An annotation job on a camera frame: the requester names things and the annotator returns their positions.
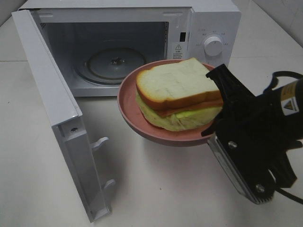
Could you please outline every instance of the white microwave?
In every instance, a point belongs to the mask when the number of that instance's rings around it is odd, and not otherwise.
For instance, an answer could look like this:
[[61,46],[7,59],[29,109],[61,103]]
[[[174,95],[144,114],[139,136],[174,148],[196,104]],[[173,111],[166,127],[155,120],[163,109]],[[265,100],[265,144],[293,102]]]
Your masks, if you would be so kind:
[[231,0],[28,0],[12,13],[28,63],[83,206],[110,212],[74,96],[116,96],[152,61],[196,57],[228,65],[241,13]]

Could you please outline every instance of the tiled wall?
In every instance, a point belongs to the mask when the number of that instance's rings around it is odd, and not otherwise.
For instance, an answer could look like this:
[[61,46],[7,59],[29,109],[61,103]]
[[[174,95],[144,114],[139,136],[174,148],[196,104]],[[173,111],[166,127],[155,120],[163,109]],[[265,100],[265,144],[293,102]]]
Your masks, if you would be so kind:
[[17,10],[25,0],[0,0],[0,26]]
[[303,0],[254,0],[303,47]]

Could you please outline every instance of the open microwave door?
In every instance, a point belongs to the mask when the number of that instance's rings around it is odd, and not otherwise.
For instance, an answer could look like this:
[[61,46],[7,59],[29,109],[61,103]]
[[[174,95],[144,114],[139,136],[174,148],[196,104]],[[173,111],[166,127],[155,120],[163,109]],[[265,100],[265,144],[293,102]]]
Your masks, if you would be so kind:
[[35,21],[38,18],[29,10],[13,12],[12,16],[51,127],[92,222],[110,212],[107,189],[115,181],[100,182],[93,156],[108,138],[89,143],[82,112]]

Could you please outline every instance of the yellow warning sticker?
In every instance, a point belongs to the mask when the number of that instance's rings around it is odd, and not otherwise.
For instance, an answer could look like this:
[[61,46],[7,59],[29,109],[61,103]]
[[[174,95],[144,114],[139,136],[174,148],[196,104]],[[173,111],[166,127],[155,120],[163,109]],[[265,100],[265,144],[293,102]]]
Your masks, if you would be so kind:
[[281,91],[281,108],[285,116],[299,112],[295,98],[295,86],[298,81],[287,84]]
[[297,85],[298,81],[295,81],[293,83],[287,84],[282,88],[281,91],[281,101],[289,99],[291,97],[295,96],[295,86]]

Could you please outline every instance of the screw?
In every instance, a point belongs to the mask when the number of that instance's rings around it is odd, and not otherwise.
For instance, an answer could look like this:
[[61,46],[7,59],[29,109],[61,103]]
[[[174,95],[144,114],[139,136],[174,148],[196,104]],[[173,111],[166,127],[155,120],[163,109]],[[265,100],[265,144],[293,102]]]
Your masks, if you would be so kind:
[[112,59],[111,64],[113,64],[113,65],[121,65],[124,62],[125,62],[124,59],[116,57],[116,58]]
[[264,188],[264,186],[261,185],[261,184],[257,184],[257,185],[256,185],[256,189],[257,189],[257,192],[260,192],[260,193],[265,192],[265,188]]
[[76,131],[78,131],[78,128],[72,128],[71,129],[71,133],[75,133]]
[[238,145],[234,141],[229,141],[228,146],[230,149],[235,149]]

